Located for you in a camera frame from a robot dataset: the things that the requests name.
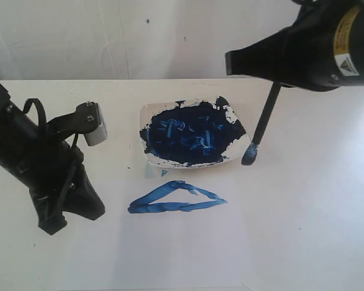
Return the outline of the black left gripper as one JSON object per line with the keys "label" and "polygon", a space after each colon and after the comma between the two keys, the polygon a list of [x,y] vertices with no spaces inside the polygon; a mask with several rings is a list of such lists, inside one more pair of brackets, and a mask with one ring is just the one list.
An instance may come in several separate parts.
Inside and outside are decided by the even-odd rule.
{"label": "black left gripper", "polygon": [[[41,192],[61,188],[70,165],[84,161],[84,154],[77,146],[72,147],[49,133],[34,137],[11,133],[8,136],[8,150],[8,172],[30,190]],[[31,193],[30,196],[41,230],[54,235],[67,225],[58,204],[58,194]],[[105,214],[104,203],[90,183],[83,164],[76,168],[69,182],[63,211],[92,221]]]}

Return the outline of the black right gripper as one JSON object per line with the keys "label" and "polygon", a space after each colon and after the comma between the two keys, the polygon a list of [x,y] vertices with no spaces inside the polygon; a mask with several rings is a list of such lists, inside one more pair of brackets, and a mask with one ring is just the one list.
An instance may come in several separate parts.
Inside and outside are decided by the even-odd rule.
{"label": "black right gripper", "polygon": [[364,86],[364,1],[297,4],[291,27],[226,52],[226,74],[312,91]]}

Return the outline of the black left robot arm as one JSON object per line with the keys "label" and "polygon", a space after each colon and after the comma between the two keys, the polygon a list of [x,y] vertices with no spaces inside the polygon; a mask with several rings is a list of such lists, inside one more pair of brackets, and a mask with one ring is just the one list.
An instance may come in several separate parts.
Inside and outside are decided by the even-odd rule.
{"label": "black left robot arm", "polygon": [[67,225],[65,212],[92,221],[105,213],[87,176],[79,135],[88,146],[107,139],[98,103],[82,103],[48,121],[38,98],[27,99],[19,109],[0,83],[0,166],[29,189],[38,226],[49,235]]}

